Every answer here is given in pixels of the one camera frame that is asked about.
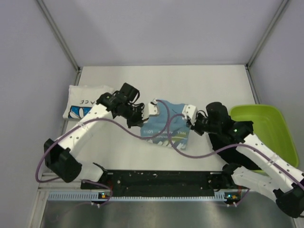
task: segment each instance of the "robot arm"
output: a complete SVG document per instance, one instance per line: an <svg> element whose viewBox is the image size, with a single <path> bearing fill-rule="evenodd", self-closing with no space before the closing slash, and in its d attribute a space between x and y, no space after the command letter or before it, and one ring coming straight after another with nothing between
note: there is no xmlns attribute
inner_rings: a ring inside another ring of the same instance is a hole
<svg viewBox="0 0 304 228"><path fill-rule="evenodd" d="M65 182L75 179L98 181L103 174L103 167L92 162L77 161L76 157L87 141L102 130L105 121L95 121L96 118L114 119L122 116L131 128L142 126L151 115L159 114L155 100L146 105L136 105L134 103L138 98L139 91L127 83L113 94L102 94L90 112L71 129L72 133L60 140L48 153L46 166ZM53 143L51 139L45 142L45 152Z"/></svg>
<svg viewBox="0 0 304 228"><path fill-rule="evenodd" d="M293 218L300 216L304 210L303 172L265 146L253 133L252 122L233 121L226 107L219 102L209 104L206 110L208 116L203 116L193 105L184 108L183 114L190 128L199 135L204 132L214 134L227 145L240 144L236 150L269 175L261 175L240 166L231 174L234 183L272 199L287 215Z"/></svg>

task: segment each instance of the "white wall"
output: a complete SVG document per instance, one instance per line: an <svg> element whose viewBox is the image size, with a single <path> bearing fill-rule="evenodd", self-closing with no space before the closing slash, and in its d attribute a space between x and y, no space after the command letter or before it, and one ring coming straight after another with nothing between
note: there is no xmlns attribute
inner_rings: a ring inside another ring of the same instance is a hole
<svg viewBox="0 0 304 228"><path fill-rule="evenodd" d="M45 0L80 66L245 64L282 0Z"/></svg>
<svg viewBox="0 0 304 228"><path fill-rule="evenodd" d="M262 102L278 107L304 170L304 1L292 0L252 67Z"/></svg>
<svg viewBox="0 0 304 228"><path fill-rule="evenodd" d="M0 30L0 226L22 228L76 73L33 0L0 1Z"/></svg>

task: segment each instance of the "white table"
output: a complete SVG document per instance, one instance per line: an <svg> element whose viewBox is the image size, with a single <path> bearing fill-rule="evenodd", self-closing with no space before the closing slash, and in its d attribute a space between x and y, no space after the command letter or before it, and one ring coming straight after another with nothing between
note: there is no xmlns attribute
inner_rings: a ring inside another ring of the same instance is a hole
<svg viewBox="0 0 304 228"><path fill-rule="evenodd" d="M87 66L83 68L79 85L109 85L119 90L124 82L140 90L138 102L160 98L205 109L207 104L220 101L228 110L235 105L254 104L243 65ZM122 117L115 120L126 126ZM69 121L67 130L75 124ZM138 127L131 131L140 133ZM207 134L190 133L185 153L201 155L211 151ZM111 123L106 123L104 129L87 142L78 158L96 162L106 169L219 171L225 164L216 155L205 159L183 157L172 148L133 138Z"/></svg>

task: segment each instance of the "robotic arm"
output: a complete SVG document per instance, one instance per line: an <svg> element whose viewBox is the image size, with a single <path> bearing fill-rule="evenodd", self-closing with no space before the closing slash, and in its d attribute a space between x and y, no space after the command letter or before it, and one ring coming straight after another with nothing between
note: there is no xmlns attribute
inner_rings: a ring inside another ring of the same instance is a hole
<svg viewBox="0 0 304 228"><path fill-rule="evenodd" d="M57 139L58 144L45 157L46 166L65 182L71 182L75 179L102 182L102 180L108 181L107 178L115 177L118 178L116 182L120 183L122 175L126 176L125 180L131 178L131 174L128 172L116 171L117 175L113 175L114 172L108 172L98 164L77 161L76 157L84 144L102 128L104 121L95 121L96 118L114 119L117 116L122 116L127 120L127 125L130 128L132 126L141 127L151 115L159 114L155 100L146 105L143 103L136 105L135 102L139 95L139 91L127 83L113 94L101 95L90 112L71 130L72 132L60 141ZM213 149L219 147L218 142L220 142L221 147L230 144L246 145L246 147L238 146L237 152L230 154L232 158L229 158L228 163L231 165L231 161L233 161L238 164L232 165L233 168L228 169L234 184L267 196L275 201L284 213L293 218L300 216L304 210L303 172L292 167L267 148L253 133L251 121L233 121L228 115L226 107L220 102L209 104L206 110L208 116L203 115L203 111L198 111L195 106L186 105L182 113L189 127L197 134L209 134ZM44 144L45 152L53 144L53 140L47 140ZM224 159L228 157L227 154L220 154L220 156ZM245 167L250 169L260 167L269 176L257 174ZM195 178L194 173L187 175L187 178L186 175L184 176L184 181ZM177 178L175 173L173 181L180 183ZM202 181L202 178L204 176L198 176L199 181Z"/></svg>

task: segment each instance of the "purple cable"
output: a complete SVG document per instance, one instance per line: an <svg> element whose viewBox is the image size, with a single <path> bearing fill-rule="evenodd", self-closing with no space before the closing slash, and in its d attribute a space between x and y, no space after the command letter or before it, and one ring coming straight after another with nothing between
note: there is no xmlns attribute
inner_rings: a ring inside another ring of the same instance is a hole
<svg viewBox="0 0 304 228"><path fill-rule="evenodd" d="M91 122L95 122L95 121L108 121L108 122L111 122L117 126L119 126L121 129L123 129L124 131L126 131L127 133L129 133L130 135L132 135L133 137L135 138L138 138L138 139L143 139L143 140L148 140L148 139L153 139L159 135L161 135L165 130L166 128L168 127L168 124L169 124L169 119L170 119L170 111L169 111L169 108L168 106L162 101L162 100L156 100L157 102L160 102L162 103L165 108L167 109L167 122L165 124L165 127L157 134L153 135L153 136L148 136L148 137L141 137L141 136L138 136L132 132L130 132L129 130L127 130L124 126L122 126L121 124L115 122L114 120L111 120L111 119L108 119L108 118L96 118L96 119L91 119L91 120L88 120L88 121L85 121L83 124L86 125L88 123L91 123ZM63 139L65 139L68 135L70 135L72 132L76 131L78 128L80 128L81 126L78 125L76 127L74 127L73 129L71 129L70 131L68 131L67 133L65 133L64 135L62 135L58 140L56 140L48 149L47 151L43 154L42 158L40 159L39 163L38 163L38 166L36 168L36 173L35 173L35 179L38 183L46 183L46 182L50 182L50 181L54 181L54 180L57 180L57 179L60 179L59 177L55 177L55 178L51 178L51 179L48 179L48 180L40 180L39 179L39 170L40 170L40 167L45 159L45 157L50 153L50 151L54 148L54 146L56 146L60 141L62 141Z"/></svg>
<svg viewBox="0 0 304 228"><path fill-rule="evenodd" d="M177 149L173 142L172 142L172 139L171 139L171 135L170 135L170 124L172 122L172 120L177 117L177 116L184 116L183 114L175 114L174 116L172 116L169 120L169 124L168 124L168 129L167 129L167 135L168 135L168 141L170 142L172 148L177 152L179 153L180 155L182 156L185 156L187 158L193 158L193 159L197 159L197 158L206 158L206 157L209 157L211 155L214 155L214 154L217 154L219 152L222 152L226 149L229 149L229 148L232 148L232 147L238 147L238 146L241 146L241 147L247 147L249 149L252 149L253 151L257 152L259 155L261 155L264 159L266 159L268 162L272 161L270 158L268 158L266 155L264 155L260 150L258 150L257 148L253 147L253 146L250 146L250 145L246 145L246 144L231 144L231 145L228 145L228 146L224 146L223 148L220 148L216 151L213 151L211 153L208 153L208 154L205 154L205 155L200 155L200 156L191 156L191 155L188 155L188 154L185 154L183 152L181 152L179 149ZM304 190L304 186L296 179L294 178L291 174L289 174L287 171L285 171L281 166L279 166L278 164L276 164L275 162L272 163L277 169L279 169L281 172L283 172L287 177L289 177L293 182L295 182L297 185L299 185L299 187Z"/></svg>

